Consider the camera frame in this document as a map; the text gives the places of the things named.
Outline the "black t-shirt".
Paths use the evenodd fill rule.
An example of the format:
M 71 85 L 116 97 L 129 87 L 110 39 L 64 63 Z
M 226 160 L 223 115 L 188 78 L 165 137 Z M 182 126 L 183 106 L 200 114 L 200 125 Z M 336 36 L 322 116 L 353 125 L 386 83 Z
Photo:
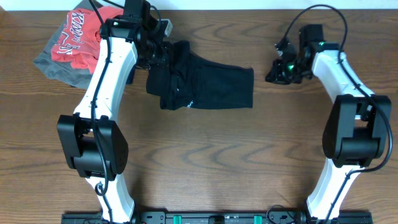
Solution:
M 152 66 L 146 82 L 148 94 L 160 98 L 162 110 L 182 107 L 223 110 L 253 107 L 254 70 L 204 59 L 190 42 L 167 42 L 167 67 Z

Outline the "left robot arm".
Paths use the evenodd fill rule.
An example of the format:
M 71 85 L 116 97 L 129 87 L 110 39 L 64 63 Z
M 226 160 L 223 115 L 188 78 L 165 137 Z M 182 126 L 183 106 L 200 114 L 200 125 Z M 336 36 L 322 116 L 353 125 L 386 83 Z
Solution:
M 135 203 L 124 170 L 129 147 L 118 126 L 119 107 L 136 65 L 163 65 L 168 19 L 108 19 L 100 30 L 99 60 L 88 89 L 71 115 L 61 115 L 57 131 L 69 168 L 94 189 L 100 213 L 64 214 L 62 223 L 136 223 Z

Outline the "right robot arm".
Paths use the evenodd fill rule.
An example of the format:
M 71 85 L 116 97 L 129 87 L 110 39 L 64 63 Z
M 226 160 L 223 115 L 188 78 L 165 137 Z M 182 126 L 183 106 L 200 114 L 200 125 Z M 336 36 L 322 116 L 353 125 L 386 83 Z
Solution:
M 391 101 L 363 85 L 337 43 L 306 40 L 296 52 L 289 42 L 276 44 L 266 81 L 288 85 L 317 77 L 333 106 L 322 136 L 326 157 L 306 209 L 297 223 L 343 223 L 340 206 L 356 178 L 386 165 L 392 152 Z

